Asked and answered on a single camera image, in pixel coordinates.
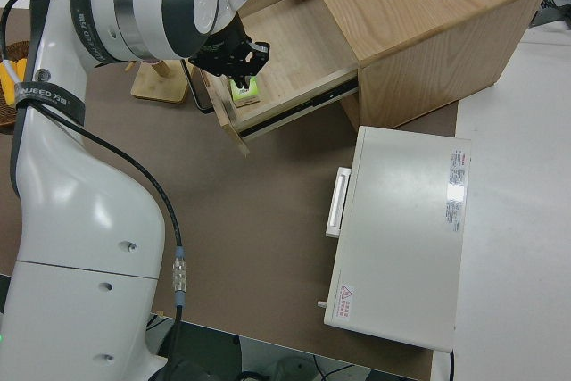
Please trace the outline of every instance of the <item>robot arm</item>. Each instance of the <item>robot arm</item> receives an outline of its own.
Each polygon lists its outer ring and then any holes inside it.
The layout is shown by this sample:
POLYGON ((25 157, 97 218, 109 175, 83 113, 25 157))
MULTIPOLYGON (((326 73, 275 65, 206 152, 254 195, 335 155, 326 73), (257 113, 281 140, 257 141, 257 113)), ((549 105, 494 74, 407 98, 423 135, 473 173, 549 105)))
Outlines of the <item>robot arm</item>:
POLYGON ((135 180, 92 157, 80 135, 26 100, 82 123, 88 72, 128 60, 190 58, 244 82, 269 54, 267 44, 244 33, 236 11, 245 1, 31 1, 12 149, 23 228, 2 320, 0 379, 197 375, 184 362, 165 367, 145 346, 164 241, 156 202, 135 180))

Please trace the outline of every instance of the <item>warning label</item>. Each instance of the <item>warning label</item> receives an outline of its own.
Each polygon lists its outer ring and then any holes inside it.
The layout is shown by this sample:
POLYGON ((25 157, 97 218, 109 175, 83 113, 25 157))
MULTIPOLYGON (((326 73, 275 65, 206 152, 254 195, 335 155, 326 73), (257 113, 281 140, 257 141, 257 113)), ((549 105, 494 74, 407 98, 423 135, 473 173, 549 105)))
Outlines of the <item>warning label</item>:
POLYGON ((337 319, 348 320, 351 317, 351 307, 355 288, 349 285, 341 285, 337 294, 335 317, 337 319))
POLYGON ((466 154, 461 150, 456 150, 451 155, 445 218, 454 232, 460 232, 462 229, 466 192, 466 161, 466 154))

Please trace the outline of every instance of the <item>drawer handle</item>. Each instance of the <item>drawer handle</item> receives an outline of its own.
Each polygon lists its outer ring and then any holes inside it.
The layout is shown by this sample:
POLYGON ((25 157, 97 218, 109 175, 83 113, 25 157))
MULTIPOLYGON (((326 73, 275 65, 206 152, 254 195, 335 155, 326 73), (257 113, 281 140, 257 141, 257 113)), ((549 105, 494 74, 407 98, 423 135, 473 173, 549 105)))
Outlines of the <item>drawer handle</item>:
POLYGON ((351 169, 339 167, 337 171, 337 179, 335 180, 335 189, 333 190, 333 198, 331 199, 331 208, 329 209, 329 219, 327 220, 327 228, 325 235, 332 238, 339 238, 341 233, 341 221, 343 219, 343 209, 345 207, 345 197, 347 196, 347 186, 349 186, 349 176, 351 169))

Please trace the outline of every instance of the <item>brown table surface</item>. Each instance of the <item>brown table surface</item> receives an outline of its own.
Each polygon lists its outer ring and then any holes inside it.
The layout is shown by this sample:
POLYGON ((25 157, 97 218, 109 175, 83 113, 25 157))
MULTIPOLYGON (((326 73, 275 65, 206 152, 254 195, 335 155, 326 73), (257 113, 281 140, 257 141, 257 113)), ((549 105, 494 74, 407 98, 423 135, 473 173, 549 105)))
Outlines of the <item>brown table surface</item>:
MULTIPOLYGON (((29 38, 28 11, 15 10, 8 41, 29 38)), ((142 162, 178 214, 189 265, 184 319, 197 325, 429 379, 432 352, 324 325, 336 241, 325 225, 337 167, 351 167, 356 133, 332 104, 252 141, 244 158, 187 99, 182 105, 129 94, 135 71, 124 64, 91 73, 87 128, 142 162)), ((403 129, 454 135, 456 105, 403 129)), ((21 235, 10 186, 11 136, 0 135, 0 272, 10 275, 21 235)), ((144 179, 114 155, 93 153, 144 179)), ((171 228, 153 309, 173 314, 171 228)))

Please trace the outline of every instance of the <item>cable connector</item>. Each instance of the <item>cable connector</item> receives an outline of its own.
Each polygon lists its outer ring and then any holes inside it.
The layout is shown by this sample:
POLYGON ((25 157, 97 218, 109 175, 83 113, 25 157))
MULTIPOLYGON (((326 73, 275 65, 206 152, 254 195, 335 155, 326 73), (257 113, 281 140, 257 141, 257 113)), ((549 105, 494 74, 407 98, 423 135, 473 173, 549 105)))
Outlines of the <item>cable connector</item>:
POLYGON ((175 262, 172 264, 172 285, 175 292, 186 292, 186 262, 182 247, 177 247, 175 262))
POLYGON ((172 264, 172 286, 175 289, 176 306, 185 306, 186 292, 186 262, 185 251, 178 246, 175 253, 175 261, 172 264))

